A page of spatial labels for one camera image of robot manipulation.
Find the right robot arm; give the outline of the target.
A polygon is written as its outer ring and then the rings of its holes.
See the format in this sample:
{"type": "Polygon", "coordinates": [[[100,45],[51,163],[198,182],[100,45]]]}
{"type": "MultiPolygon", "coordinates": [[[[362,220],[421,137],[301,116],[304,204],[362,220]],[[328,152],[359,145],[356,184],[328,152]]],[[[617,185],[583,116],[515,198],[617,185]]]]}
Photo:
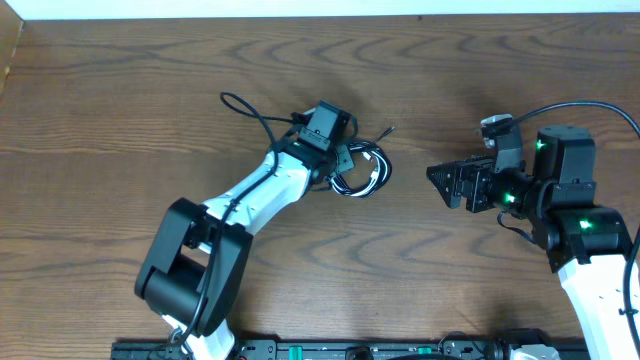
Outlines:
{"type": "Polygon", "coordinates": [[[621,214],[596,204],[596,147],[589,131],[547,126],[537,133],[533,171],[526,171],[518,126],[481,129],[494,155],[442,163],[427,178],[450,208],[493,208],[531,223],[526,239],[548,258],[578,317],[593,359],[636,359],[638,268],[621,214]]]}

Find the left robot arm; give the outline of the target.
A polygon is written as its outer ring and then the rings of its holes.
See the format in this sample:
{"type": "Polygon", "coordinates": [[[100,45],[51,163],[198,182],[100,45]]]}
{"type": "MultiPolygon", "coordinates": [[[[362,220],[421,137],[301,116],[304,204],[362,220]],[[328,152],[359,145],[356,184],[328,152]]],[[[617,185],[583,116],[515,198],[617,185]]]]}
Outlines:
{"type": "Polygon", "coordinates": [[[327,102],[292,116],[271,138],[259,167],[202,203],[176,200],[166,211],[136,278],[134,292],[173,328],[150,358],[224,359],[235,345],[226,318],[239,293],[254,236],[279,211],[328,178],[350,141],[350,113],[327,102]]]}

